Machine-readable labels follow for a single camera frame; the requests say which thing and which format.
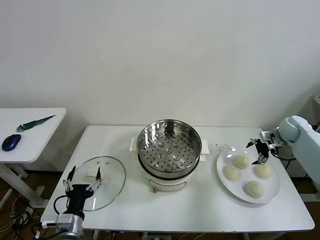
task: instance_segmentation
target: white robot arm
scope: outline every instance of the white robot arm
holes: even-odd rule
[[[320,133],[300,116],[285,118],[273,131],[262,131],[260,139],[251,139],[259,153],[256,164],[264,164],[271,154],[278,154],[283,145],[292,147],[292,153],[314,182],[320,184]]]

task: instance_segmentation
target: black cable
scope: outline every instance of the black cable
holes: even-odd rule
[[[290,163],[291,163],[291,161],[288,161],[288,163],[286,164],[286,166],[285,166],[285,170],[287,170],[288,169],[288,167],[289,167],[289,165],[290,165]]]
[[[18,224],[17,225],[23,225],[23,224],[26,224],[26,221],[28,221],[29,219],[28,219],[28,214],[26,215],[26,218],[24,218],[24,213],[22,213],[21,214],[21,216],[20,217],[18,217],[17,219],[16,219],[16,221],[18,222]]]
[[[316,125],[312,125],[312,129],[315,131],[320,125],[320,121]]]
[[[279,156],[275,155],[272,151],[270,151],[270,153],[271,153],[272,156],[274,156],[276,159],[280,159],[280,160],[282,160],[282,161],[293,161],[293,160],[296,160],[296,158],[285,159],[285,158],[279,157]]]
[[[307,176],[308,176],[308,173],[307,173],[306,175],[304,175],[304,177],[303,177],[304,179],[298,181],[294,186],[296,187],[296,186],[298,186],[300,183],[302,183]]]
[[[273,148],[270,150],[271,153],[274,153],[275,155],[278,155],[279,154],[279,150],[277,147]]]
[[[58,196],[55,200],[54,200],[54,202],[53,202],[53,209],[54,209],[54,211],[56,212],[56,214],[60,214],[60,212],[58,212],[58,210],[57,210],[57,207],[56,207],[56,203],[57,203],[57,201],[59,200],[59,199],[63,199],[63,198],[66,198],[67,197],[67,195],[61,195],[61,196]]]
[[[37,231],[40,232],[40,230],[41,230],[41,228],[42,228],[41,223],[38,222],[37,224],[34,224],[34,225],[31,226],[30,230],[31,230],[31,233],[32,233],[33,236],[36,236],[36,234],[37,234],[37,231],[35,231],[35,227],[38,227],[38,230],[37,230]],[[43,238],[43,237],[47,234],[48,229],[49,229],[49,228],[46,228],[46,229],[44,230],[44,233],[40,236],[40,238]]]
[[[29,205],[29,203],[26,203],[26,205],[31,208],[39,217],[41,217],[41,214],[32,206]]]
[[[30,219],[31,219],[31,215],[30,215],[29,212],[26,211],[25,214],[26,214],[26,218],[25,218],[25,219],[22,218],[22,223],[21,223],[21,225],[27,224],[27,223],[30,221]]]
[[[35,220],[35,221],[30,221],[27,222],[26,224],[13,224],[12,228],[13,228],[13,232],[16,234],[16,236],[20,239],[20,240],[24,240],[21,235],[19,234],[19,231],[22,230],[23,228],[25,228],[26,226],[30,225],[30,224],[34,224],[34,223],[39,223],[39,220]]]
[[[59,235],[65,233],[65,232],[68,232],[68,230],[64,229],[64,230],[61,230],[61,231],[59,231],[59,232],[56,232],[55,234],[53,234],[53,235],[51,235],[51,236],[38,238],[38,240],[48,240],[48,239],[52,239],[52,238],[54,238],[54,237],[56,237],[56,236],[59,236]]]

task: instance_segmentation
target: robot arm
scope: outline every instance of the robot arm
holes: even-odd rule
[[[247,147],[255,145],[259,157],[254,164],[264,164],[269,151],[278,154],[284,145],[292,147],[292,153],[313,181],[320,184],[320,133],[300,116],[285,118],[273,131],[262,131],[260,139],[251,139]]]
[[[92,184],[72,184],[71,182],[75,171],[76,166],[70,171],[67,179],[63,180],[65,194],[69,198],[66,211],[60,213],[55,221],[42,223],[44,229],[56,227],[59,233],[57,238],[61,240],[83,239],[84,232],[82,222],[85,219],[83,209],[86,199],[91,198],[102,183],[100,167],[97,170],[95,181]]]

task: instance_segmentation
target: white plate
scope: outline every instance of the white plate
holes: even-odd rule
[[[256,165],[250,165],[246,169],[241,169],[241,179],[239,181],[230,181],[224,175],[224,167],[228,165],[233,165],[233,159],[236,155],[245,155],[251,163],[257,160],[258,153],[255,147],[251,148],[238,148],[232,147],[224,150],[220,153],[216,161],[216,170],[218,175],[225,185],[225,187],[238,198],[254,204],[265,204],[273,200],[280,189],[280,179],[271,164],[271,161],[267,163],[272,167],[272,175],[268,179],[263,179],[255,174],[254,167]],[[245,185],[249,181],[258,181],[264,187],[264,195],[261,198],[254,198],[246,193]]]

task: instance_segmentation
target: small white table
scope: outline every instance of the small white table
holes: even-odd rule
[[[33,163],[56,131],[66,115],[65,108],[0,108],[0,144],[12,134],[17,134],[17,127],[34,120],[55,115],[41,125],[35,126],[21,134],[21,140],[11,151],[0,149],[0,177],[25,196],[34,208],[43,207],[46,202],[42,199],[43,186],[34,192],[21,178],[28,174],[19,164]],[[0,202],[0,207],[5,203],[12,190],[9,189]]]

